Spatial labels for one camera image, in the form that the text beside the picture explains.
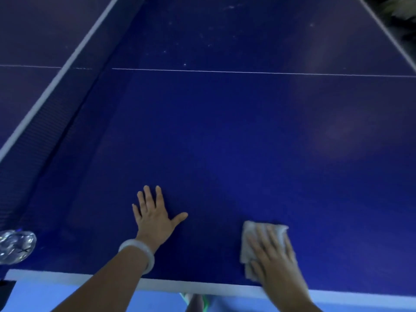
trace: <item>clear plastic bottle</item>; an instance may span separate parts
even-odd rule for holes
[[[36,236],[30,231],[6,230],[0,232],[0,264],[12,265],[27,258],[36,245]]]

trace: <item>green sandal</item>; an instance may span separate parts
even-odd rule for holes
[[[189,301],[185,297],[185,294],[186,293],[180,292],[179,294],[184,299],[184,301],[186,302],[186,305],[189,305]],[[208,299],[206,298],[206,296],[202,295],[202,300],[204,301],[204,309],[203,309],[203,312],[207,312],[208,311],[208,306],[209,306]]]

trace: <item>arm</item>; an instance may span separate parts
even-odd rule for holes
[[[133,204],[134,217],[139,227],[136,239],[144,242],[155,253],[188,214],[181,213],[169,220],[161,188],[156,187],[156,205],[148,186],[144,187],[144,193],[146,199],[141,191],[137,194],[140,212]],[[124,312],[147,263],[143,251],[135,246],[127,246],[53,312]]]
[[[321,312],[309,296],[288,235],[284,236],[284,250],[271,226],[267,232],[265,236],[257,226],[260,243],[253,236],[248,242],[258,259],[251,265],[269,299],[280,312]]]

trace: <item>leg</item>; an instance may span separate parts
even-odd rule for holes
[[[204,301],[202,295],[194,294],[190,299],[186,312],[202,312],[204,310]]]

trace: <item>finger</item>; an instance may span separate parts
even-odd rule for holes
[[[143,192],[139,191],[137,193],[137,198],[138,198],[138,203],[140,205],[141,216],[144,217],[145,215],[147,215],[147,206],[143,197]]]
[[[174,218],[171,220],[172,226],[173,226],[174,228],[176,228],[176,226],[177,226],[178,224],[180,224],[182,221],[184,221],[187,217],[188,217],[188,214],[187,214],[186,212],[182,212],[182,213],[180,213],[179,215],[177,215],[176,217],[174,217]]]
[[[162,189],[156,186],[156,208],[165,208],[165,201],[163,200]]]
[[[293,250],[292,244],[290,242],[288,233],[284,233],[284,245],[286,247],[286,255],[289,257],[289,260],[295,264],[297,264],[296,254]]]
[[[264,234],[262,230],[262,226],[260,224],[256,225],[256,232],[257,232],[259,241],[263,245],[263,248],[266,251],[266,254],[268,255],[268,257],[269,258],[276,257],[277,256],[276,249],[270,243],[268,236]]]
[[[269,236],[269,239],[272,241],[273,246],[276,249],[276,252],[278,254],[283,254],[283,247],[281,246],[279,239],[276,235],[276,231],[274,230],[274,227],[272,225],[267,226],[267,234]]]
[[[136,221],[141,220],[141,215],[140,215],[140,213],[138,211],[137,206],[135,204],[132,204],[132,206],[133,206],[134,219],[136,219]]]
[[[258,280],[260,281],[261,284],[264,284],[265,281],[265,274],[263,271],[263,268],[261,267],[261,265],[256,262],[255,260],[251,261],[251,267],[253,268],[254,273],[256,274]]]
[[[143,187],[144,190],[144,195],[146,197],[146,206],[147,206],[147,210],[153,211],[155,209],[155,203],[153,201],[153,197],[152,197],[152,193],[150,192],[150,188],[148,185]]]
[[[265,265],[266,263],[270,261],[266,252],[260,246],[259,242],[256,241],[253,235],[250,234],[249,236],[247,236],[247,241],[248,241],[248,245],[251,246],[254,253],[256,254],[257,259],[260,261],[262,265]]]

